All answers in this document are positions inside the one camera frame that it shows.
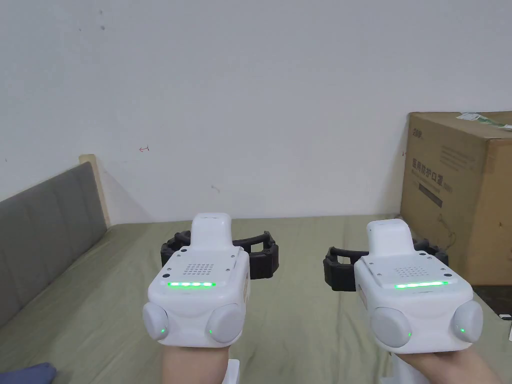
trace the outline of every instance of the white handheld controller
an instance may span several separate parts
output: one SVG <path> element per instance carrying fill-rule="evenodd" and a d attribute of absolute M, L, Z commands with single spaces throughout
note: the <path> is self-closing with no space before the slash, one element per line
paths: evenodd
<path fill-rule="evenodd" d="M 370 252 L 354 265 L 356 291 L 379 346 L 395 353 L 457 351 L 480 337 L 483 312 L 471 285 L 423 251 L 400 219 L 367 227 Z M 383 383 L 427 379 L 393 355 L 394 377 Z"/>
<path fill-rule="evenodd" d="M 249 254 L 233 246 L 231 217 L 199 214 L 190 246 L 176 251 L 150 284 L 144 324 L 164 345 L 226 347 L 242 335 L 249 293 Z"/>

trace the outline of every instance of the brown cardboard box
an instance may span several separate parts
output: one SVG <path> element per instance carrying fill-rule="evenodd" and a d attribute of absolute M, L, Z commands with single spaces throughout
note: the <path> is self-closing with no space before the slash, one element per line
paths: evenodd
<path fill-rule="evenodd" d="M 474 285 L 512 285 L 512 112 L 411 113 L 401 214 Z"/>

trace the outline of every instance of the white wall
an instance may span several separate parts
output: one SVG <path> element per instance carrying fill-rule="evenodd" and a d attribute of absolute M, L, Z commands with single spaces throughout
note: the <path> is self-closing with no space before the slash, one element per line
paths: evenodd
<path fill-rule="evenodd" d="M 113 223 L 397 212 L 408 112 L 511 108 L 511 14 L 3 0 L 0 199 L 95 153 Z"/>

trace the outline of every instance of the blue fabric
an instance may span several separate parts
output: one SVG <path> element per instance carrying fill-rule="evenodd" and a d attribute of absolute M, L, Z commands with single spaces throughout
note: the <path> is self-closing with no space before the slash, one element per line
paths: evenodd
<path fill-rule="evenodd" d="M 0 384 L 50 384 L 57 370 L 49 362 L 19 371 L 0 373 Z"/>

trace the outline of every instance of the gray knob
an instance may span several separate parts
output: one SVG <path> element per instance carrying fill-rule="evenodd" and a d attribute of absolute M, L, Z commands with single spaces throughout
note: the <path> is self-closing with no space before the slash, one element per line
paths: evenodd
<path fill-rule="evenodd" d="M 388 347 L 402 347 L 411 338 L 409 321 L 402 312 L 396 309 L 376 308 L 370 318 L 370 326 L 375 337 Z"/>
<path fill-rule="evenodd" d="M 483 311 L 480 304 L 470 300 L 462 304 L 453 315 L 452 330 L 457 338 L 474 343 L 482 334 Z"/>
<path fill-rule="evenodd" d="M 232 342 L 244 327 L 245 313 L 237 304 L 228 304 L 212 312 L 207 332 L 218 343 Z"/>
<path fill-rule="evenodd" d="M 167 312 L 153 303 L 146 303 L 142 308 L 142 318 L 147 332 L 153 340 L 162 340 L 168 334 L 169 320 Z"/>

